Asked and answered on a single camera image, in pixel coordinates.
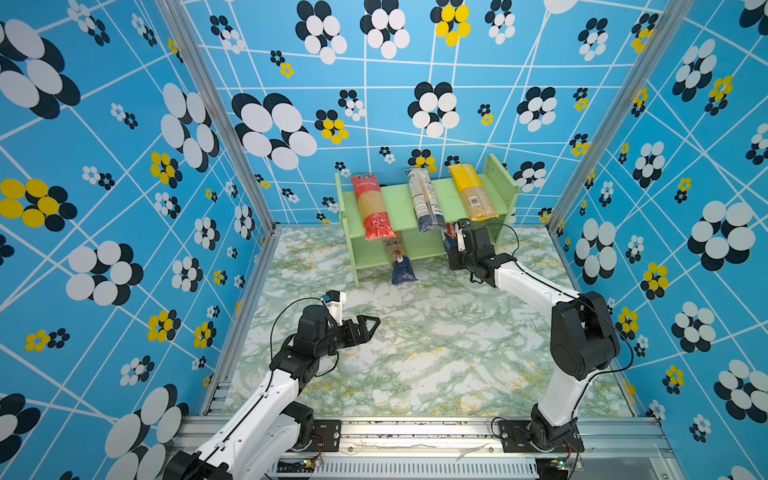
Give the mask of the yellow spaghetti package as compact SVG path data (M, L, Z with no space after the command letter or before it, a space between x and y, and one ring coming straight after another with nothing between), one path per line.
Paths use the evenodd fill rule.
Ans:
M471 221L485 221L499 217L484 184L472 165L451 165L449 171Z

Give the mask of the clear blue-label spaghetti package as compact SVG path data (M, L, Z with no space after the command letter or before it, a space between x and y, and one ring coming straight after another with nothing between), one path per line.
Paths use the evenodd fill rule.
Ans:
M429 172L424 169L407 171L408 189L420 232L444 231L446 221Z

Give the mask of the red spaghetti package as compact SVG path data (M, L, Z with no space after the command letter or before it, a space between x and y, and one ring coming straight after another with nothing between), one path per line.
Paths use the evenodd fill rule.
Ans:
M383 199L378 178L373 174L351 177L366 240L396 237Z

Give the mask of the dark blue Barilla spaghetti package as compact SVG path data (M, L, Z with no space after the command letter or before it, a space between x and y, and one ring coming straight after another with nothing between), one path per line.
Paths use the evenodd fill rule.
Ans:
M443 231L443 245L447 252L458 250L456 227L457 225L455 223L447 223L446 228Z

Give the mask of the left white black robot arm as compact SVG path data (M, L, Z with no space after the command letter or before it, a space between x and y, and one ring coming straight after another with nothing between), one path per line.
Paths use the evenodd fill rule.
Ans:
M305 307L296 332L272 357L269 370L240 409L196 451L177 452L164 479L260 479L291 449L311 442L312 408L298 402L320 361L372 340L381 319L341 318L342 304Z

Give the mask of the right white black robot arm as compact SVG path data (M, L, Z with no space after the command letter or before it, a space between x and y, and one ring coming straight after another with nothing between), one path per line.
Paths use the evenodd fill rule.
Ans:
M592 380L608 372L621 351L620 335L607 303L594 291L580 293L524 267L512 254L498 253L487 226L461 219L452 254L472 281L512 294L550 321L551 379L533 406L529 442L551 451L577 432L576 411Z

